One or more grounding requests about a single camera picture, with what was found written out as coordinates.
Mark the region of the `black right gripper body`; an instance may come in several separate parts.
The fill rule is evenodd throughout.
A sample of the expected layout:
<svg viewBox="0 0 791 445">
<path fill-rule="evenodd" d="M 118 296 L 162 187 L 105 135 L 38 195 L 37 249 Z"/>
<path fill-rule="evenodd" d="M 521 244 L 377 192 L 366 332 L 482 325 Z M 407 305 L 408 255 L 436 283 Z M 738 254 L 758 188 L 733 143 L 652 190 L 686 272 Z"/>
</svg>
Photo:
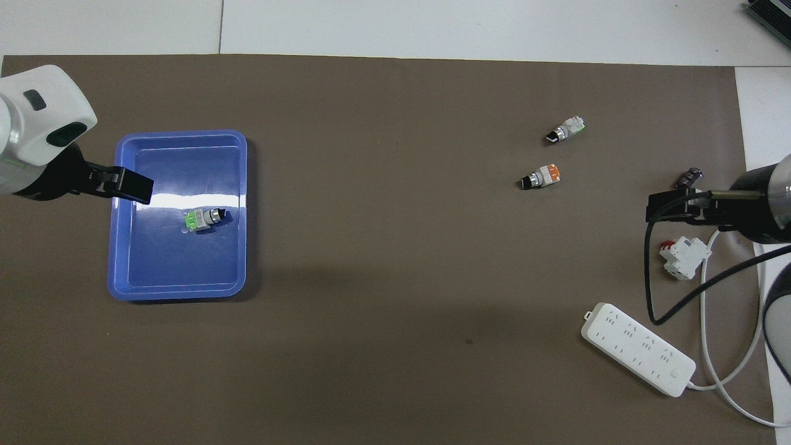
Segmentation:
<svg viewBox="0 0 791 445">
<path fill-rule="evenodd" d="M 752 169 L 740 175 L 731 190 L 767 192 L 777 164 Z M 712 208 L 703 211 L 709 225 L 737 231 L 756 243 L 779 243 L 780 228 L 769 209 L 768 197 L 757 200 L 715 200 Z"/>
</svg>

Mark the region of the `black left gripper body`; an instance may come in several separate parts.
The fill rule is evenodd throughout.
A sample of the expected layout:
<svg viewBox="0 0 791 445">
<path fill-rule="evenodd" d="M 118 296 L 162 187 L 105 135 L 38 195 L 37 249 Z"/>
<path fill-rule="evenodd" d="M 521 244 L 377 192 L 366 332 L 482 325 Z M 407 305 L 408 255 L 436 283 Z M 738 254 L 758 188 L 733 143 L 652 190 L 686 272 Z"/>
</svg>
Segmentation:
<svg viewBox="0 0 791 445">
<path fill-rule="evenodd" d="M 85 160 L 79 144 L 65 147 L 31 185 L 14 192 L 25 199 L 49 201 L 82 193 L 101 198 L 116 197 L 114 168 Z"/>
</svg>

